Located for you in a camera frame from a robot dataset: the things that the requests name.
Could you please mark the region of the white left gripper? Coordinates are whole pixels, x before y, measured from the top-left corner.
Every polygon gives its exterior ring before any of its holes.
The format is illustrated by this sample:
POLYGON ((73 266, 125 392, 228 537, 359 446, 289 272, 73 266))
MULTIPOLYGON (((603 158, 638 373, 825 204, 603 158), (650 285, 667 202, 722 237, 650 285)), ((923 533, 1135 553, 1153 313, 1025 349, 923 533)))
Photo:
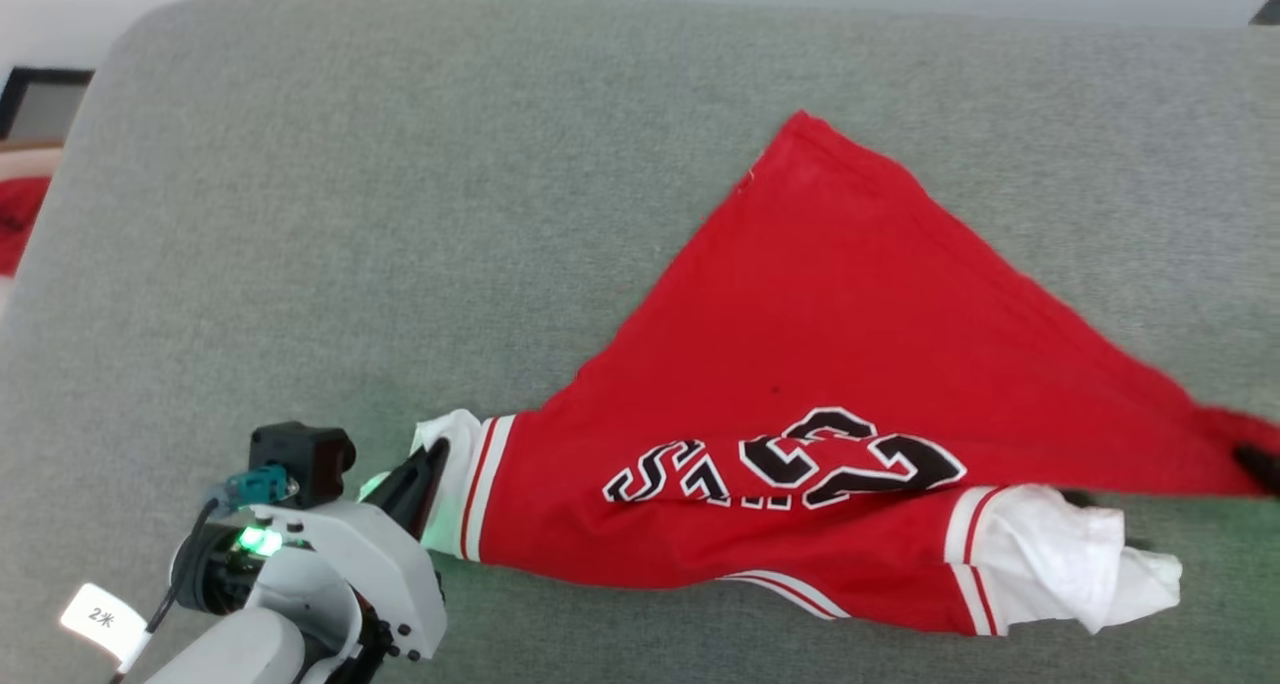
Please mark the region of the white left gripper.
POLYGON ((364 620, 387 623, 402 656, 430 660, 447 629, 436 571, 420 542, 451 455, 434 439, 372 489, 372 506, 335 501, 293 510, 255 505, 282 535, 247 605, 268 608, 335 655, 355 655, 364 620))

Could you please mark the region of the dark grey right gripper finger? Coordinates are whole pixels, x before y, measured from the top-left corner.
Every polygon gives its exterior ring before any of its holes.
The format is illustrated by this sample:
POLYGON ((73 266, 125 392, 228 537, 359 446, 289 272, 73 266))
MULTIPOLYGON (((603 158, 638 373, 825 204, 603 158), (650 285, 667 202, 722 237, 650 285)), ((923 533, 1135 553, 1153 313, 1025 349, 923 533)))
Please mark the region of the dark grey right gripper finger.
POLYGON ((1236 464, 1270 494, 1280 493, 1279 456, 1258 446, 1236 446, 1236 464))

